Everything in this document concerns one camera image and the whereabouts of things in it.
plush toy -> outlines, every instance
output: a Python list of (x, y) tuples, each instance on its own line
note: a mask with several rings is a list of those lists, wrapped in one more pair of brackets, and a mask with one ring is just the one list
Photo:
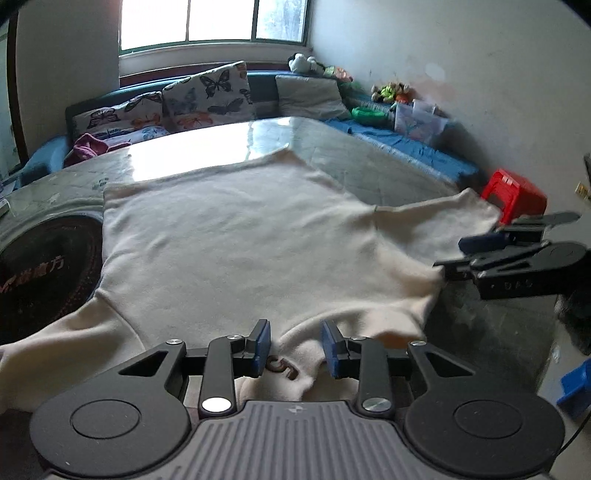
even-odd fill
[(374, 85), (371, 87), (371, 99), (374, 102), (383, 103), (409, 103), (410, 102), (410, 85), (403, 83), (390, 82), (384, 87)]
[(290, 70), (293, 73), (317, 73), (322, 75), (324, 68), (316, 62), (315, 57), (304, 57), (301, 53), (296, 53), (292, 59), (288, 61)]

blue gripper pad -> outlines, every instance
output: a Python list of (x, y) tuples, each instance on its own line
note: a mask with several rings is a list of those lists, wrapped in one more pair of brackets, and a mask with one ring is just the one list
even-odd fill
[(336, 341), (326, 322), (322, 322), (320, 338), (322, 339), (322, 348), (324, 357), (329, 368), (330, 376), (339, 378), (339, 360), (336, 352)]
[(252, 359), (252, 367), (258, 375), (262, 375), (267, 363), (267, 356), (271, 349), (271, 324), (267, 322), (261, 334), (256, 339), (255, 357)]

white wall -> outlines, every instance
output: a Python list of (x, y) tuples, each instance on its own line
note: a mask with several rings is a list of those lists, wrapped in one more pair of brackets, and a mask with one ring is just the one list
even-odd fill
[(17, 28), (17, 88), (29, 155), (66, 133), (67, 106), (119, 88), (119, 0), (32, 0)]
[[(315, 0), (311, 45), (365, 87), (397, 77), (459, 120), (457, 150), (530, 178), (550, 210), (591, 151), (591, 28), (559, 0)], [(591, 244), (591, 219), (579, 240)]]

metal screw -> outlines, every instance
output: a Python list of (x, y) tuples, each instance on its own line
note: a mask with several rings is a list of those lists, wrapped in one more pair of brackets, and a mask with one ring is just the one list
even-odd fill
[(204, 410), (213, 413), (220, 413), (222, 411), (226, 411), (231, 406), (232, 402), (230, 402), (227, 398), (223, 397), (211, 397), (201, 402), (201, 407)]
[(387, 398), (374, 397), (364, 400), (361, 406), (367, 411), (373, 411), (375, 413), (382, 413), (392, 407), (392, 402)]

blue plastic object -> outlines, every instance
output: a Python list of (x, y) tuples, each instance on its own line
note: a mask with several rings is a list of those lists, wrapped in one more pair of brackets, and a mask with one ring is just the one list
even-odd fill
[(267, 322), (261, 334), (256, 339), (255, 358), (253, 359), (254, 370), (262, 375), (267, 363), (267, 356), (271, 349), (271, 324)]
[(326, 322), (322, 322), (320, 338), (322, 339), (322, 348), (324, 349), (324, 357), (326, 358), (326, 365), (329, 368), (330, 376), (332, 378), (339, 378), (339, 359), (337, 357), (336, 341)]
[(465, 236), (460, 238), (457, 246), (466, 255), (503, 250), (511, 245), (511, 238), (508, 233), (492, 232), (483, 235)]
[(591, 358), (560, 380), (564, 396), (556, 404), (573, 420), (591, 405)]

